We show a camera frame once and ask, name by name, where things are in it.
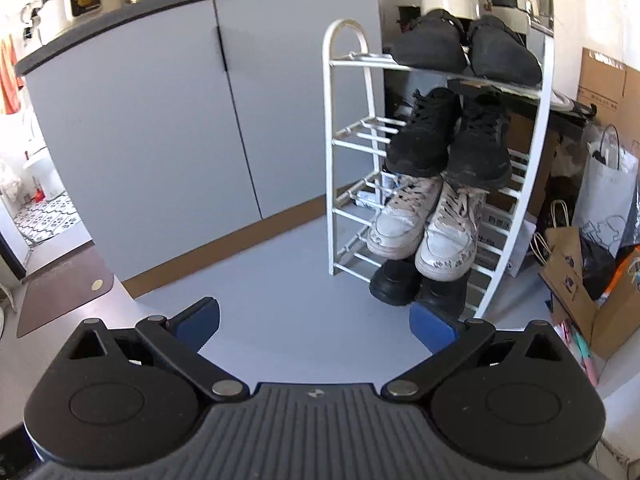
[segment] brown baseboard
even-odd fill
[[[322,195],[176,256],[173,260],[146,270],[122,284],[132,298],[137,298],[321,217],[325,210],[326,203]]]

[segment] ribbed gray surface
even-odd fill
[[[537,474],[476,465],[446,447],[418,408],[367,384],[264,384],[253,399],[217,406],[190,442],[147,466],[81,472],[47,464],[31,480],[603,479],[585,464]]]

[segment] patterned floor tile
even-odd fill
[[[36,242],[53,238],[79,221],[80,215],[66,192],[51,202],[29,202],[14,218],[20,232]]]

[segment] shoe rack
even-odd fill
[[[334,42],[338,33],[348,28],[352,30],[360,41],[360,52],[343,56],[336,56],[334,53]],[[541,28],[544,33],[544,56],[543,56],[543,80],[537,88],[521,87],[513,84],[490,81],[484,78],[466,76],[460,74],[444,74],[448,80],[460,80],[478,86],[492,86],[501,90],[521,96],[526,96],[538,102],[536,122],[529,153],[509,150],[511,155],[511,165],[513,167],[514,187],[500,190],[515,200],[510,211],[503,211],[487,205],[484,217],[488,214],[504,219],[504,222],[496,222],[498,225],[510,226],[504,229],[498,225],[482,222],[485,227],[503,235],[503,247],[493,247],[485,243],[478,242],[478,247],[483,248],[496,256],[497,263],[488,266],[481,263],[477,258],[473,264],[471,279],[469,279],[466,295],[466,308],[472,312],[473,317],[484,317],[487,308],[491,304],[492,297],[506,270],[511,251],[513,251],[516,238],[520,232],[522,222],[529,205],[529,199],[533,191],[533,185],[538,172],[542,149],[545,142],[546,126],[549,118],[551,106],[552,79],[554,72],[554,38],[553,33]],[[356,123],[340,130],[335,129],[334,124],[334,72],[336,70],[354,70],[360,68],[364,70],[364,85],[367,95],[368,115]],[[338,272],[346,272],[356,278],[369,283],[370,277],[381,266],[376,259],[367,255],[366,240],[367,232],[372,225],[372,221],[384,208],[385,199],[393,196],[396,192],[391,187],[385,187],[383,182],[396,179],[394,174],[382,171],[382,162],[386,157],[385,147],[390,139],[386,134],[396,134],[402,126],[402,121],[383,117],[376,111],[372,84],[372,70],[401,70],[405,72],[416,71],[418,69],[398,65],[391,56],[369,53],[369,45],[365,31],[362,26],[353,20],[336,20],[327,29],[322,43],[322,72],[324,83],[324,126],[326,135],[326,219],[327,219],[327,241],[329,253],[329,273],[335,275]],[[357,150],[372,155],[372,170],[369,174],[357,181],[345,192],[338,195],[335,187],[335,153],[337,150]],[[365,200],[357,196],[360,190],[375,190],[375,200]],[[359,200],[367,205],[371,210],[358,208],[359,214],[354,214],[353,200]],[[362,218],[360,212],[370,212],[370,218]],[[342,245],[337,244],[337,218],[343,217],[358,224],[359,228],[354,229],[354,235],[350,240]]]

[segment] gray floor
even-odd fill
[[[86,227],[82,221],[77,222],[31,250],[26,267],[27,275],[50,264],[89,240],[91,240],[91,235]]]
[[[340,230],[341,236],[352,234]],[[24,291],[17,294],[18,305]],[[168,317],[203,296],[218,299],[220,330],[201,350],[246,381],[370,382],[382,386],[429,353],[408,328],[408,309],[371,297],[367,285],[326,264],[324,219],[132,300],[113,290],[85,306],[15,338],[7,312],[0,338],[0,434],[20,423],[24,403],[79,321],[101,317],[110,328],[132,326],[152,313]],[[521,328],[548,317],[548,292],[536,266],[505,278],[488,317],[501,328]]]

